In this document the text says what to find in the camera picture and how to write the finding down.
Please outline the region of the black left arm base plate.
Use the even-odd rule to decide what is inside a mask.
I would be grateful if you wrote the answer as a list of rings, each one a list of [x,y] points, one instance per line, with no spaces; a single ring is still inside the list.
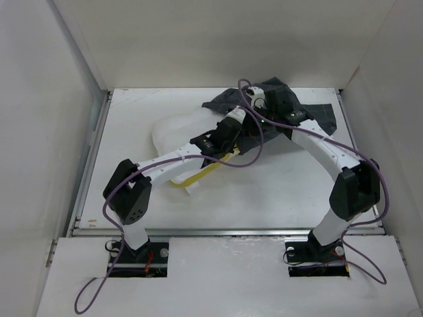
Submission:
[[[118,240],[109,240],[104,245],[109,255],[106,272],[110,270],[110,278],[167,277],[169,241],[149,241],[138,251],[133,251],[125,245],[115,265],[112,265],[120,245]]]

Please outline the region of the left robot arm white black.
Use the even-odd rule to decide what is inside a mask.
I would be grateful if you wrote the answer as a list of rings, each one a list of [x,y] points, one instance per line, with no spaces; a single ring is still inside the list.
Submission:
[[[244,119],[227,115],[217,127],[187,144],[156,159],[134,163],[130,159],[119,163],[107,183],[103,197],[116,214],[125,235],[125,254],[134,262],[147,257],[149,237],[141,224],[149,206],[151,192],[165,182],[187,173],[205,171],[235,152]]]

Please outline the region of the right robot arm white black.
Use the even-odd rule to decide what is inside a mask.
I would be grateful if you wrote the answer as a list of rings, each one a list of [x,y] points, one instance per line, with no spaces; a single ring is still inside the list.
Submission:
[[[263,98],[261,115],[316,159],[334,182],[328,212],[299,249],[301,255],[321,260],[358,216],[379,203],[379,167],[353,148],[335,141],[308,110],[294,108],[281,92],[268,90]]]

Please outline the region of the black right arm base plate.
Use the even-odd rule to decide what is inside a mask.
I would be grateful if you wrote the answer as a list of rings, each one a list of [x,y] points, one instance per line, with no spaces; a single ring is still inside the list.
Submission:
[[[286,241],[284,262],[290,277],[349,277],[341,241],[313,249],[308,241]]]

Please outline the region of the dark grey checked pillowcase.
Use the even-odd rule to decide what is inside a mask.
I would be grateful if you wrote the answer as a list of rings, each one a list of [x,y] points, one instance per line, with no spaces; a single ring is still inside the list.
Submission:
[[[289,87],[283,83],[277,77],[273,77],[262,83],[253,84],[253,86],[261,88],[262,86],[283,86]],[[242,88],[243,95],[247,100],[250,98],[246,94],[247,87]],[[221,94],[216,96],[209,102],[204,102],[202,108],[210,109],[218,114],[226,115],[230,110],[236,106],[242,106],[241,94],[237,89],[229,88],[223,91]],[[321,129],[328,135],[332,135],[336,129],[336,118],[331,104],[301,104],[307,111],[309,111],[314,119],[317,121]],[[255,109],[260,115],[263,115],[264,109]],[[245,131],[241,133],[239,139],[239,150],[240,155],[245,154],[249,150],[260,145],[260,133],[252,118],[247,115],[247,127]],[[264,134],[264,142],[270,141],[275,137],[279,136],[282,132],[288,132],[288,137],[291,136],[292,130],[283,129],[281,127],[275,127],[269,123],[261,123],[262,131]]]

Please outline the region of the white pillow with yellow edge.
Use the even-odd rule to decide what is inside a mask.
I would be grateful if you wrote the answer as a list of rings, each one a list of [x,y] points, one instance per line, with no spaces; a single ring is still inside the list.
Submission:
[[[157,154],[163,156],[181,148],[192,138],[215,129],[217,123],[224,117],[225,115],[210,109],[200,108],[187,114],[157,120],[151,130]],[[178,188],[184,188],[188,194],[194,195],[200,190],[199,179],[219,166],[219,163],[212,163],[200,170],[186,172],[171,179],[171,183]]]

